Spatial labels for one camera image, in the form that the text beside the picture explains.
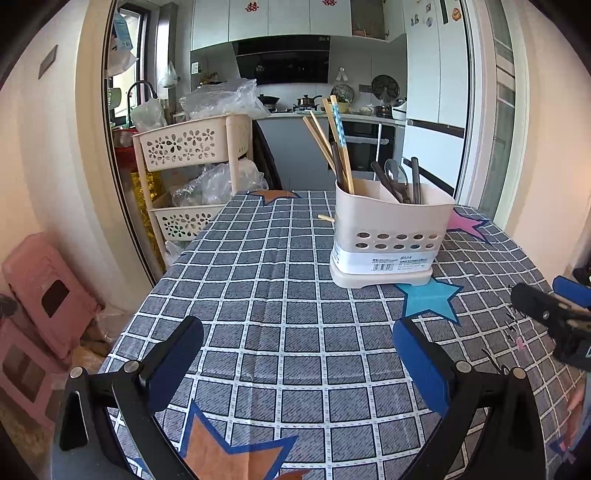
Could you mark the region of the person right hand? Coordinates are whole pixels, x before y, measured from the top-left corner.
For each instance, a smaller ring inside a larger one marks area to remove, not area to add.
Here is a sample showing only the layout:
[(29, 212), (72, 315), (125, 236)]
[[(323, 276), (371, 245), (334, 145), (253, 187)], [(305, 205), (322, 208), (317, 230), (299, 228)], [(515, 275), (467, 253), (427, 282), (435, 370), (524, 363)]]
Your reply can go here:
[(590, 417), (590, 376), (579, 382), (567, 403), (569, 417), (561, 447), (564, 451), (575, 448), (589, 427)]

